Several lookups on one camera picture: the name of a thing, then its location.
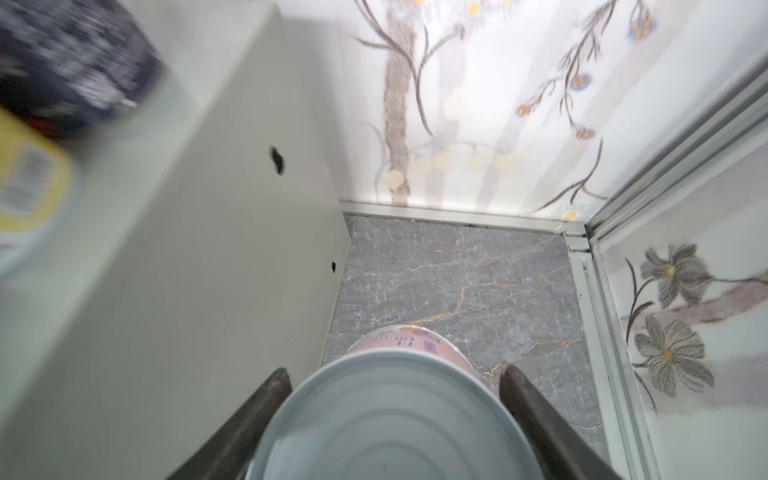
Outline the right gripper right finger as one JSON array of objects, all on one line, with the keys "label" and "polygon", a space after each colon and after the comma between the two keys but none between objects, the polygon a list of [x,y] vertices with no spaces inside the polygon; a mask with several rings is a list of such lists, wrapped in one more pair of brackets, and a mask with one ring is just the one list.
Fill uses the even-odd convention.
[{"label": "right gripper right finger", "polygon": [[620,479],[511,362],[500,375],[499,398],[527,437],[547,479]]}]

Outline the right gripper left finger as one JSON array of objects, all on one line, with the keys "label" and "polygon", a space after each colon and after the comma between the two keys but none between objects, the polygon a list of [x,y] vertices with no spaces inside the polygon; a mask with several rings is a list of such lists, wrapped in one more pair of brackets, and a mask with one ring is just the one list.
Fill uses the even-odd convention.
[{"label": "right gripper left finger", "polygon": [[288,371],[276,369],[169,479],[243,479],[269,422],[291,393]]}]

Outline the pink can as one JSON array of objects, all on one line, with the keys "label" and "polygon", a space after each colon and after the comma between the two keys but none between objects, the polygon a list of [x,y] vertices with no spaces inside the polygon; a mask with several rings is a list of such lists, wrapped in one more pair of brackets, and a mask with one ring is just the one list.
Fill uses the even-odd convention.
[{"label": "pink can", "polygon": [[299,385],[250,479],[539,479],[523,431],[446,338],[373,331]]}]

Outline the yellow label can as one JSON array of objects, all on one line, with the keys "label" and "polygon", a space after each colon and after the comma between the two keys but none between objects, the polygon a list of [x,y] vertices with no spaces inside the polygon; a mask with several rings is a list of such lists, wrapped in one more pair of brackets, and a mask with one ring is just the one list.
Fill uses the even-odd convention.
[{"label": "yellow label can", "polygon": [[23,263],[66,210],[77,175],[72,158],[1,111],[1,274]]}]

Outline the blue red tomato can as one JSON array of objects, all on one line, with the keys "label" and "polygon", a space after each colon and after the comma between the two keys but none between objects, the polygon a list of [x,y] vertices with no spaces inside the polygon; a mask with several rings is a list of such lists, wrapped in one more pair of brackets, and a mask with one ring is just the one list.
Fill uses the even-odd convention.
[{"label": "blue red tomato can", "polygon": [[4,1],[1,105],[49,137],[118,119],[163,63],[119,1]]}]

